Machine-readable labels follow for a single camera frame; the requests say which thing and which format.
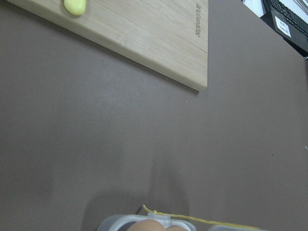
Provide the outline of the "brown egg from bowl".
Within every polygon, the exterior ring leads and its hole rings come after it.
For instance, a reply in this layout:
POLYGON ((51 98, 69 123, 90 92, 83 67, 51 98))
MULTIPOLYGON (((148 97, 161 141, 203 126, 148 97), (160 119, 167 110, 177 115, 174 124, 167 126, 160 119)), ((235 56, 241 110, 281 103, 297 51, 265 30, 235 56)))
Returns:
POLYGON ((128 231, 165 231, 164 226, 153 219, 138 221, 128 228, 128 231))

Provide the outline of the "clear plastic egg box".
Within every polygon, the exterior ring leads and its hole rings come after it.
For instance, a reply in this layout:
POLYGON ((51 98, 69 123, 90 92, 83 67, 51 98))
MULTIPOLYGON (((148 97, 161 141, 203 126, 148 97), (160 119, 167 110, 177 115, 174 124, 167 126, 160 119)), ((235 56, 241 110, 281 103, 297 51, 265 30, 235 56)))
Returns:
POLYGON ((180 214, 169 214, 141 207, 147 214, 112 215, 97 228, 98 231, 195 231, 193 221, 210 225, 210 231, 259 231, 260 228, 210 221, 180 214))

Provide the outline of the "wooden cutting board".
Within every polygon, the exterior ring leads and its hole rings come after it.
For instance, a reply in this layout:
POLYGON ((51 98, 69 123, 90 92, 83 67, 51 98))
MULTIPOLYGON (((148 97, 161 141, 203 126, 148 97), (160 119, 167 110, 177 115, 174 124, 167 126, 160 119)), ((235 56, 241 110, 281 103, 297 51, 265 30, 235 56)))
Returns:
POLYGON ((81 16, 63 0, 14 4, 192 89, 207 88, 206 0, 87 0, 81 16))

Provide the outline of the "yellow plastic knife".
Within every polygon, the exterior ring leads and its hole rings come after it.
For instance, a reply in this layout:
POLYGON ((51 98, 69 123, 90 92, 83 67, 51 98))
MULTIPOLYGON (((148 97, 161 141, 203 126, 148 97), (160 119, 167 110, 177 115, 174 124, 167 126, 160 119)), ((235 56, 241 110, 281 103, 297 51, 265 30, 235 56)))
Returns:
POLYGON ((64 0, 65 9, 74 16, 81 16, 86 10, 86 0, 64 0))

